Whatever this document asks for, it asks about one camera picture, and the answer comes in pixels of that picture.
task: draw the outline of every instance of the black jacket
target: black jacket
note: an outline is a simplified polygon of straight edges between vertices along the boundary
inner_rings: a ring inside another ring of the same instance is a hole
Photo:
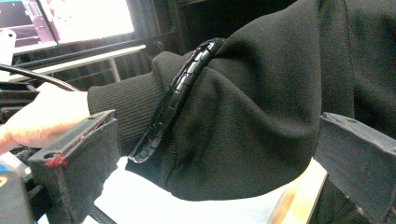
[[[127,169],[186,200],[253,197],[306,168],[318,117],[333,112],[396,138],[396,1],[301,0],[231,35],[198,77],[159,150]],[[127,154],[187,60],[164,52],[150,74],[89,90],[117,109]]]

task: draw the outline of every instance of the sleeve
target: sleeve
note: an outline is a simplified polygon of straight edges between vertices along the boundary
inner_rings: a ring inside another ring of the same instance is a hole
[[[320,114],[317,17],[315,1],[299,1],[230,36],[157,151],[126,169],[190,201],[254,197],[300,175]],[[124,152],[186,59],[163,53],[152,73],[89,90],[92,113],[117,109]]]

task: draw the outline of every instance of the shiny black band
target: shiny black band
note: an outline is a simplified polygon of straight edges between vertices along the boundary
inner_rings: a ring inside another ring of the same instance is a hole
[[[202,43],[177,73],[168,91],[157,107],[150,125],[128,155],[134,162],[146,161],[160,145],[192,89],[195,79],[223,45],[224,39],[215,38]]]

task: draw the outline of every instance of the black fabric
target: black fabric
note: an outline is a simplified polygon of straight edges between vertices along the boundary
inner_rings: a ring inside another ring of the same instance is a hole
[[[391,4],[301,0],[251,22],[203,70],[160,149],[127,169],[186,200],[246,198],[305,169],[323,110],[395,137]],[[148,75],[89,90],[92,113],[118,110],[124,152],[185,60],[164,53]]]

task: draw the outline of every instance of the hand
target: hand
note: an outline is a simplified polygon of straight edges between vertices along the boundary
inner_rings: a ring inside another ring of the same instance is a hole
[[[0,155],[18,145],[45,147],[90,115],[85,91],[43,84],[35,100],[0,127]]]

